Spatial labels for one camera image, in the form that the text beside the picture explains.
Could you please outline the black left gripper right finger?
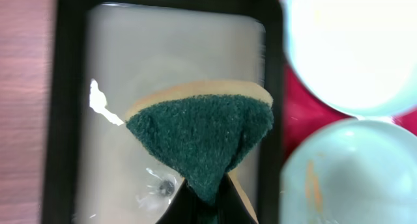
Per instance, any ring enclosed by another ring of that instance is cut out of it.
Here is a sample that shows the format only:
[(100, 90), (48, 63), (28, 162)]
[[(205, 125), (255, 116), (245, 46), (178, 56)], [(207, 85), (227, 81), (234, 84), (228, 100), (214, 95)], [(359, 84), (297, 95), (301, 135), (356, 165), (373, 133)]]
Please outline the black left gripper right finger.
[(256, 224), (229, 175), (224, 175), (216, 196), (218, 224)]

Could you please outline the light green bottom plate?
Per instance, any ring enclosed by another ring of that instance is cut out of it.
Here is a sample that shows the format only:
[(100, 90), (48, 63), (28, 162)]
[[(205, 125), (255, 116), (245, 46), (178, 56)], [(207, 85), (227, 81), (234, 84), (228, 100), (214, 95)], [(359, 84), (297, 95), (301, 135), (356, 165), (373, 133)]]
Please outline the light green bottom plate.
[(416, 224), (416, 136), (343, 120), (315, 132), (281, 172), (281, 224)]

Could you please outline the green yellow sponge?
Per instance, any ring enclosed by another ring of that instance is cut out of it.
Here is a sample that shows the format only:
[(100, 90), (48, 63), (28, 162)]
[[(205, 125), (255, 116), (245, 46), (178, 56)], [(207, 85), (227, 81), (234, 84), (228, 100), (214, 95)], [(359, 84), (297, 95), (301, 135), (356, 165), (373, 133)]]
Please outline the green yellow sponge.
[(197, 223), (218, 223), (216, 196), (224, 175), (257, 222), (231, 171), (272, 129), (272, 104), (256, 83), (196, 81), (140, 99), (128, 111), (126, 127), (151, 156), (188, 181), (197, 196)]

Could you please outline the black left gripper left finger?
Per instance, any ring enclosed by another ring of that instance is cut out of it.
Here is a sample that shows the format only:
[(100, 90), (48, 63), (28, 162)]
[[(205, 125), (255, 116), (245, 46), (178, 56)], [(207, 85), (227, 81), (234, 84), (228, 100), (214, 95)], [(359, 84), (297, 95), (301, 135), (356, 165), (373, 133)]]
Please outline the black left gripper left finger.
[(196, 224), (197, 196), (185, 180), (156, 224)]

